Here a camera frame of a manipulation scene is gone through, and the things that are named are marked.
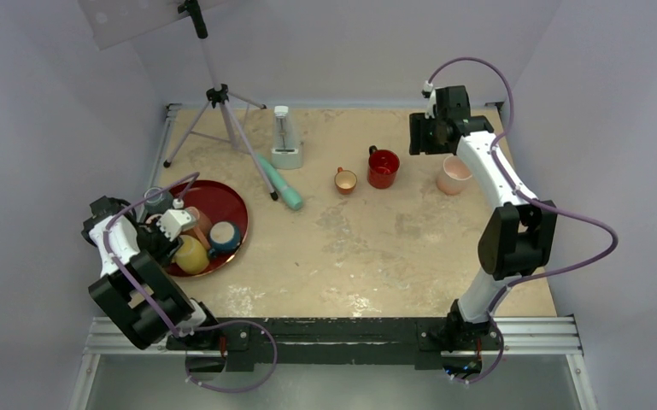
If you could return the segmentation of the yellow mug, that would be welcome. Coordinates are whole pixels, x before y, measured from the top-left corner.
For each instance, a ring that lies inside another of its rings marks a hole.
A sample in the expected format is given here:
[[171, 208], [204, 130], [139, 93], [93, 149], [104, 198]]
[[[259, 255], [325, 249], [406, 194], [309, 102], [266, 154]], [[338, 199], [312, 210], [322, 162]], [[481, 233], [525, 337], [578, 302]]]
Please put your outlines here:
[[180, 246], [173, 256], [175, 275], [186, 278], [204, 274], [210, 264], [208, 251], [191, 236], [181, 235], [179, 242]]

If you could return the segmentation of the light pink mug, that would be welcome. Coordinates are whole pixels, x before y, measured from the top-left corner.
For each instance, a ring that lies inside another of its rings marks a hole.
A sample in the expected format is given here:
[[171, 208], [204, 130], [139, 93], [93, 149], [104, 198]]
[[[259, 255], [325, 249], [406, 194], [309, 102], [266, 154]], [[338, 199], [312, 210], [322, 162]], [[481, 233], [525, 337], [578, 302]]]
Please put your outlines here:
[[459, 195], [472, 179], [468, 166], [456, 155], [443, 159], [442, 168], [437, 174], [436, 186], [445, 195]]

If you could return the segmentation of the salmon mug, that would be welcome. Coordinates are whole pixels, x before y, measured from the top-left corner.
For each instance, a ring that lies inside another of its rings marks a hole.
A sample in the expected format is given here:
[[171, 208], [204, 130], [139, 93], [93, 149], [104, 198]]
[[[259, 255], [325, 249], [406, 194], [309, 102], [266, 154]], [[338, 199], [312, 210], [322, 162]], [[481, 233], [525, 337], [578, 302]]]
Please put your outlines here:
[[197, 224], [192, 228], [183, 231], [183, 233], [190, 237], [194, 237], [206, 250], [210, 250], [211, 245], [208, 241], [208, 234], [213, 226], [211, 219], [196, 207], [188, 207], [185, 211], [194, 217]]

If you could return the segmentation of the red mug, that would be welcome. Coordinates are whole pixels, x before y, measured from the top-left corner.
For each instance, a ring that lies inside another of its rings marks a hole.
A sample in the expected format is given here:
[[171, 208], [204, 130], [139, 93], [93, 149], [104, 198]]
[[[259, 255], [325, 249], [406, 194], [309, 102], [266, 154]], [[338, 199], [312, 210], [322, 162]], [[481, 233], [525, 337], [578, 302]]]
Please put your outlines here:
[[400, 168], [400, 159], [389, 149], [379, 149], [372, 145], [368, 149], [367, 181], [376, 189], [388, 189], [395, 180]]

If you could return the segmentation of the blue white mug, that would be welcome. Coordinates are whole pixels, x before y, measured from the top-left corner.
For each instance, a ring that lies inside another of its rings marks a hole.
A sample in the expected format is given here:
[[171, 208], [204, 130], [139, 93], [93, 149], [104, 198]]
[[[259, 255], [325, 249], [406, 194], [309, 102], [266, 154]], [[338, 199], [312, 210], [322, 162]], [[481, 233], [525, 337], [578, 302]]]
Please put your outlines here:
[[233, 254], [242, 244], [242, 233], [239, 228], [230, 221], [215, 223], [207, 235], [210, 248], [208, 257], [214, 260], [222, 255]]

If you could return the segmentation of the small orange mug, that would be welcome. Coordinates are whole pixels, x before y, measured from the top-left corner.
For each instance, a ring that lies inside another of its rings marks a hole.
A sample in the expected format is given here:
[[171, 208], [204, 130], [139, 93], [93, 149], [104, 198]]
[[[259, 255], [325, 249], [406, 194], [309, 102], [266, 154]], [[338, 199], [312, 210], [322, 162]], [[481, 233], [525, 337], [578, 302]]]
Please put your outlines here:
[[334, 177], [334, 185], [337, 192], [341, 195], [349, 195], [357, 186], [358, 178], [356, 174], [350, 170], [339, 167]]

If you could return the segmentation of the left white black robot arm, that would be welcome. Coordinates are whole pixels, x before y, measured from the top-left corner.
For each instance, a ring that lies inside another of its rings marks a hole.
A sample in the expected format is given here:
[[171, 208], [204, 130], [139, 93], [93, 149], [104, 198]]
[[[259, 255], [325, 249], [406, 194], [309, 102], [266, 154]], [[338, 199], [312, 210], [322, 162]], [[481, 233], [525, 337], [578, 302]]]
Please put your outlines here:
[[193, 218], [172, 209], [146, 224], [131, 203], [109, 196], [90, 209], [81, 235], [97, 248], [101, 272], [88, 291], [129, 342], [142, 350], [165, 337], [172, 338], [169, 349], [215, 349], [224, 342], [205, 304], [188, 297], [166, 272], [185, 243], [178, 231]]

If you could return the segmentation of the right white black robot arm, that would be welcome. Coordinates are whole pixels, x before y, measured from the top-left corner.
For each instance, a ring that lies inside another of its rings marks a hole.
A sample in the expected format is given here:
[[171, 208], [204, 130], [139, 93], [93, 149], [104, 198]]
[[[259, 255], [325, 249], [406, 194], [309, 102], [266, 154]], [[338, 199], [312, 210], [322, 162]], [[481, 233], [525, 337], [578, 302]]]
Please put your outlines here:
[[489, 121], [474, 115], [463, 85], [435, 87], [425, 82], [424, 112], [409, 116], [410, 155], [451, 155], [478, 182], [492, 209], [478, 242], [480, 270], [453, 303], [444, 326], [448, 341], [464, 348], [490, 327], [490, 317], [511, 283], [547, 264], [557, 217], [521, 198], [520, 179], [497, 145]]

